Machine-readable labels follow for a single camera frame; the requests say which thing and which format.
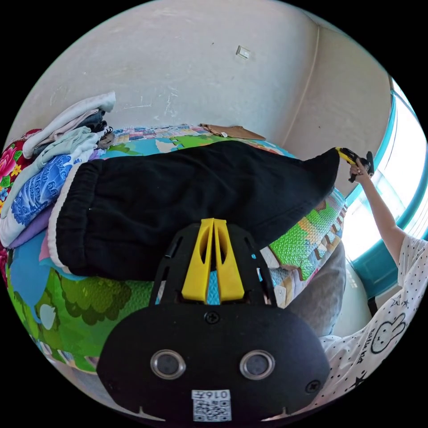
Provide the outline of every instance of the hand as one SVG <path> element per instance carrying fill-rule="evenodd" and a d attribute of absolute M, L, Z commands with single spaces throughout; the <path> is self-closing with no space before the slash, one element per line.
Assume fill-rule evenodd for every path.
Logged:
<path fill-rule="evenodd" d="M 361 161 L 357 159 L 356 165 L 351 165 L 351 169 L 349 171 L 350 175 L 355 174 L 355 181 L 357 183 L 363 184 L 367 180 L 370 180 L 370 176 L 367 173 L 366 169 L 363 167 Z"/>

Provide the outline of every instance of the floral fabric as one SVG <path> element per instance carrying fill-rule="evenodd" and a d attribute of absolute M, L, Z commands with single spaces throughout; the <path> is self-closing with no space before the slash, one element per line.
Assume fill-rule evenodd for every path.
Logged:
<path fill-rule="evenodd" d="M 40 132 L 41 129 L 32 129 L 25 133 L 21 138 L 12 141 L 9 146 L 3 151 L 0 158 L 0 212 L 3 208 L 4 201 L 6 200 L 10 189 L 13 186 L 16 177 L 32 163 L 31 159 L 25 159 L 22 155 L 22 147 L 24 143 L 32 135 Z M 6 262 L 7 252 L 0 244 L 0 271 L 4 282 L 7 286 L 6 279 Z"/>

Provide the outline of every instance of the purple cloth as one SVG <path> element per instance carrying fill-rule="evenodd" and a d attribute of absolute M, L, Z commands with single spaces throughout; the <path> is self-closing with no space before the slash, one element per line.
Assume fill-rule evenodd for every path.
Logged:
<path fill-rule="evenodd" d="M 48 227 L 49 217 L 52 213 L 53 205 L 48 206 L 43 210 L 21 234 L 9 245 L 9 248 L 16 248 L 25 244 L 31 238 L 39 234 L 42 230 Z"/>
<path fill-rule="evenodd" d="M 89 161 L 93 161 L 94 159 L 99 159 L 100 157 L 100 153 L 99 153 L 99 149 L 94 150 L 94 152 L 91 154 L 91 156 L 89 157 Z"/>

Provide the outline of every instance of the yellow plastic part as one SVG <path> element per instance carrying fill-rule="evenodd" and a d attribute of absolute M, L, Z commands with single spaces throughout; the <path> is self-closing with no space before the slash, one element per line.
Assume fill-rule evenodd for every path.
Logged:
<path fill-rule="evenodd" d="M 226 221 L 214 219 L 215 255 L 217 266 L 217 283 L 220 303 L 240 300 L 244 297 L 244 287 L 233 254 Z"/>
<path fill-rule="evenodd" d="M 348 157 L 345 153 L 343 153 L 340 147 L 336 147 L 336 150 L 338 151 L 339 156 L 342 159 L 345 159 L 350 165 L 355 165 L 355 162 L 350 157 Z"/>
<path fill-rule="evenodd" d="M 187 300 L 197 300 L 206 304 L 210 280 L 211 253 L 213 242 L 214 219 L 201 221 L 198 238 L 187 270 L 186 280 L 181 291 Z"/>

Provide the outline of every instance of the person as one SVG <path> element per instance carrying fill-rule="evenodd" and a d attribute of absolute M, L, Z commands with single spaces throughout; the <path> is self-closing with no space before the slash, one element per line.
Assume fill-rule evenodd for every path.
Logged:
<path fill-rule="evenodd" d="M 412 321 L 428 283 L 428 242 L 397 227 L 359 160 L 350 168 L 370 204 L 376 226 L 398 268 L 401 290 L 377 311 L 361 330 L 347 337 L 320 338 L 330 362 L 330 376 L 313 402 L 293 416 L 323 406 L 365 381 L 391 353 Z"/>

